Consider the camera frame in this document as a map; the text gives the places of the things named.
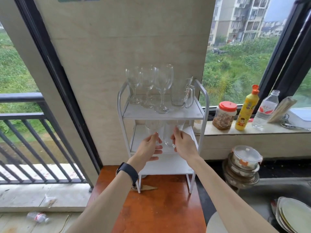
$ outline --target dish rack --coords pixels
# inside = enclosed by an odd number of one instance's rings
[[[137,151],[137,148],[140,142],[148,136],[145,125],[138,124],[136,120],[186,120],[189,121],[189,124],[185,124],[183,131],[191,135],[194,140],[197,150],[200,154],[203,145],[203,137],[204,131],[206,127],[206,122],[208,118],[209,112],[209,97],[202,86],[202,84],[195,79],[193,82],[196,89],[202,92],[202,95],[205,97],[205,111],[200,105],[198,99],[194,97],[194,102],[192,106],[188,109],[186,108],[176,108],[173,107],[170,103],[169,95],[165,95],[165,105],[169,107],[170,111],[167,114],[159,114],[153,110],[153,108],[143,108],[139,104],[130,104],[128,99],[131,97],[129,86],[127,82],[123,83],[117,98],[117,109],[119,121],[122,128],[122,133],[126,145],[126,149],[128,152],[128,156],[131,157]],[[125,103],[123,109],[121,109],[121,96],[124,90],[127,88],[129,96]],[[130,143],[128,142],[124,119],[130,119],[135,121],[135,125],[133,128],[133,135],[130,139]],[[199,143],[197,143],[195,134],[192,129],[193,120],[202,120],[202,129],[200,133]],[[185,174],[187,178],[187,183],[189,187],[189,193],[192,192],[194,180],[195,180],[195,172],[191,167],[187,164],[187,162],[182,159],[178,153],[174,152],[173,149],[169,148],[163,142],[163,153],[154,155],[158,156],[159,159],[156,161],[150,161],[146,163],[146,166],[138,173],[138,181],[136,182],[138,193],[140,193],[140,186],[142,181],[142,175],[175,175],[175,174]]]

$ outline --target yellow bottle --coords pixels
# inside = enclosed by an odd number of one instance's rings
[[[249,94],[245,98],[245,101],[239,113],[238,119],[236,120],[235,129],[238,129],[240,131],[243,131],[244,128],[246,127],[246,124],[249,118],[251,117],[255,106],[257,105],[259,101],[259,96],[258,96],[259,86],[253,85],[252,88],[253,88],[252,93]]]

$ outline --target shelf tier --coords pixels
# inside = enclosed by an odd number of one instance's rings
[[[158,156],[159,159],[147,162],[145,167],[139,172],[139,175],[192,174],[192,168],[177,153],[155,156]]]
[[[160,104],[160,95],[152,95],[153,100]],[[139,104],[130,104],[126,102],[125,111],[123,113],[124,119],[136,120],[202,120],[204,110],[196,97],[194,97],[193,105],[186,109],[172,106],[170,95],[165,95],[164,105],[170,109],[167,114],[159,114],[153,108],[146,109]]]
[[[163,137],[163,129],[164,127],[162,127],[159,131],[159,136],[160,138]],[[198,148],[198,145],[197,145],[197,142],[196,142],[196,139],[195,139],[195,135],[194,135],[194,132],[193,132],[193,129],[191,126],[189,125],[184,125],[184,128],[183,128],[183,131],[185,133],[188,133],[191,137],[192,137],[192,140],[194,140],[194,142],[196,143],[196,148]],[[140,144],[140,142],[146,138],[148,136],[148,133],[146,131],[146,126],[144,124],[142,125],[136,125],[135,127],[135,131],[134,131],[134,134],[133,134],[134,137],[132,137],[131,141],[132,141],[132,145],[131,145],[131,154],[134,154],[137,149],[138,149],[138,146]],[[163,146],[163,149],[162,149],[162,155],[163,154],[176,154],[174,152],[174,150],[170,147],[168,147],[165,142],[163,141],[162,143],[162,146]]]

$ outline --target watch strap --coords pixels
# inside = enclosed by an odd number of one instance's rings
[[[137,179],[138,179],[138,173],[135,170],[135,168],[133,168],[131,165],[127,164],[127,163],[122,163],[119,168],[116,171],[116,175],[120,172],[120,171],[124,171],[126,172],[132,179],[133,181],[133,185],[135,185]]]

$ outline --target orange cap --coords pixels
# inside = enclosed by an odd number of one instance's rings
[[[252,94],[253,95],[258,95],[258,93],[259,93],[259,90],[258,90],[258,88],[259,88],[259,86],[258,85],[256,85],[256,84],[254,84],[253,86],[252,86]]]
[[[227,112],[234,112],[236,111],[237,105],[230,101],[222,101],[219,103],[219,108]]]

